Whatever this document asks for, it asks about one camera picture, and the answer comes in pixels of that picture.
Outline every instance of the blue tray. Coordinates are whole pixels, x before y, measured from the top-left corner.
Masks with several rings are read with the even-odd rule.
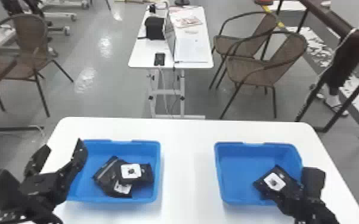
[[[221,198],[228,204],[275,205],[252,184],[276,164],[301,182],[302,160],[290,144],[217,142],[215,155]]]
[[[156,200],[160,180],[160,144],[152,141],[117,142],[85,140],[88,159],[73,181],[67,199],[95,203],[150,203]],[[132,198],[113,198],[104,194],[92,179],[97,170],[117,156],[128,163],[150,163],[154,182],[132,189]]]

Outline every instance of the black box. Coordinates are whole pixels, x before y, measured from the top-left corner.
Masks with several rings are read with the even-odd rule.
[[[145,20],[146,38],[151,40],[164,40],[164,18],[150,16]]]

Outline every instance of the white table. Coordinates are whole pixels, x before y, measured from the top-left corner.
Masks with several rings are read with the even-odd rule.
[[[205,11],[202,7],[192,7],[188,10],[192,11],[202,21],[202,25],[176,28],[175,33],[178,39],[180,38],[195,38],[199,43],[204,44],[203,55],[207,59],[206,63],[174,63],[172,54],[170,53],[167,41],[165,40],[149,40],[149,39],[137,39],[135,41],[134,48],[132,50],[131,57],[128,61],[128,66],[134,69],[148,70],[148,79],[150,79],[150,86],[148,88],[150,111],[152,118],[189,118],[189,119],[204,119],[204,116],[189,116],[185,115],[185,70],[186,69],[211,69],[213,67],[213,58],[211,54],[210,39],[208,34],[208,27],[206,24]],[[146,11],[141,23],[141,27],[138,33],[138,38],[146,36],[146,27],[144,22],[149,16],[159,16],[166,18],[167,10],[156,10],[156,13],[150,13]],[[159,73],[157,67],[154,66],[154,56],[156,53],[165,53],[165,65],[161,66],[162,69],[172,70],[173,67],[180,71],[179,76],[179,89],[173,91],[172,89],[158,89]],[[180,100],[180,115],[158,115],[155,112],[156,97],[157,95],[179,95]]]
[[[229,206],[222,202],[213,146],[218,141],[287,142],[304,166],[327,175],[322,199],[341,224],[359,223],[359,206],[313,128],[305,123],[69,117],[48,145],[42,170],[54,172],[72,155],[78,138],[154,140],[161,144],[161,187],[150,204],[86,204],[66,201],[55,214],[66,224],[293,224],[275,206]]]

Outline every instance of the white label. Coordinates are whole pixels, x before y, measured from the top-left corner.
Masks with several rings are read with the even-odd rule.
[[[285,187],[285,182],[277,176],[275,173],[270,173],[266,178],[264,178],[264,182],[267,186],[275,191],[281,191]]]
[[[124,179],[136,179],[142,176],[141,166],[139,164],[121,165],[121,175]]]
[[[129,194],[131,188],[132,188],[132,184],[121,185],[118,181],[116,182],[116,185],[114,186],[114,190],[121,194]]]

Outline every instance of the brown chair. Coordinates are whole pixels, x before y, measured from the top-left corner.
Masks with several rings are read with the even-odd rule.
[[[39,71],[46,67],[50,62],[53,62],[71,82],[74,82],[74,80],[49,53],[47,38],[48,27],[43,18],[34,14],[17,14],[0,21],[0,26],[10,22],[13,22],[13,27],[16,30],[16,41],[19,46],[19,53],[17,55],[17,65],[4,79],[35,82],[46,115],[50,117],[45,96],[39,82],[39,77],[44,77]]]
[[[242,17],[249,16],[249,15],[258,15],[258,14],[265,14],[265,16],[261,20],[259,26],[256,28],[256,30],[254,31],[252,36],[260,35],[263,33],[271,33],[276,28],[278,19],[273,13],[268,13],[268,12],[257,11],[257,12],[243,13],[243,14],[236,15],[234,17],[227,19],[222,24],[220,32],[218,33],[218,35],[216,35],[213,38],[214,46],[212,49],[212,54],[214,53],[214,50],[215,50],[221,56],[221,64],[218,67],[217,72],[214,75],[212,82],[210,83],[209,89],[212,88],[214,82],[216,81],[218,73],[220,72],[220,70],[224,64],[223,58],[227,54],[227,51],[229,50],[230,46],[243,39],[243,38],[236,38],[236,37],[232,37],[232,36],[222,35],[225,25],[229,21],[233,21],[235,19],[242,18]],[[266,45],[264,46],[263,53],[261,55],[261,59],[263,59],[269,41],[270,41],[270,36],[264,35],[264,36],[259,36],[258,38],[252,39],[250,41],[243,42],[241,45],[239,45],[236,55],[239,57],[253,58],[253,56],[258,52],[258,50],[263,45],[263,43],[266,42]],[[222,73],[220,80],[218,81],[218,83],[216,85],[216,88],[221,83],[221,80],[224,77],[226,71],[227,70],[224,69],[224,72]]]
[[[243,42],[252,41],[261,36],[286,35],[283,44],[278,48],[268,61],[256,60],[253,58],[237,56],[237,47]],[[273,90],[273,109],[274,118],[277,118],[276,89],[274,84],[291,68],[291,66],[301,57],[307,48],[305,38],[299,33],[287,31],[275,31],[271,34],[262,34],[245,38],[234,43],[228,53],[224,56],[225,66],[228,70],[228,77],[234,82],[236,90],[233,96],[220,115],[222,119],[234,101],[242,85],[264,86]]]

